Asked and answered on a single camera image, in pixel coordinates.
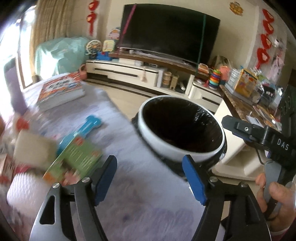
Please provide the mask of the person's right hand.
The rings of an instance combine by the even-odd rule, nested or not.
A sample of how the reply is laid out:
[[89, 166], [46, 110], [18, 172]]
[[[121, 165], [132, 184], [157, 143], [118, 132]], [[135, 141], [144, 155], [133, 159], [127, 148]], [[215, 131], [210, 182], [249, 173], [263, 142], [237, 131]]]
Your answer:
[[[266, 212], [267, 203], [263, 197], [266, 185], [265, 174], [260, 173], [255, 183], [259, 186], [257, 202], [262, 212]], [[281, 232], [289, 228], [295, 219], [295, 184], [293, 183], [290, 188], [287, 188], [277, 182], [272, 182], [269, 185], [269, 193], [274, 200], [281, 204], [279, 212], [269, 222], [270, 230], [272, 232]]]

